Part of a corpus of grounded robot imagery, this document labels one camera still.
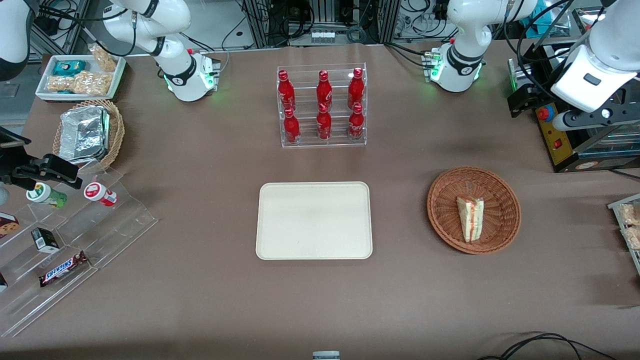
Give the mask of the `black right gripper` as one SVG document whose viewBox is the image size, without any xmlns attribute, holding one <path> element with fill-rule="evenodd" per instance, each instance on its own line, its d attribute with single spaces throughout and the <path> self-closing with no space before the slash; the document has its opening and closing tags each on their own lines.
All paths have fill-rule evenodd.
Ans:
<svg viewBox="0 0 640 360">
<path fill-rule="evenodd" d="M 0 178 L 5 185 L 15 185 L 25 191 L 33 191 L 38 182 L 62 183 L 73 189 L 80 189 L 83 180 L 78 178 L 78 167 L 75 164 L 55 155 L 46 153 L 41 159 L 26 153 L 25 149 L 1 149 L 0 150 Z M 35 160 L 35 166 L 39 173 L 30 173 L 21 170 L 21 167 L 29 167 Z"/>
</svg>

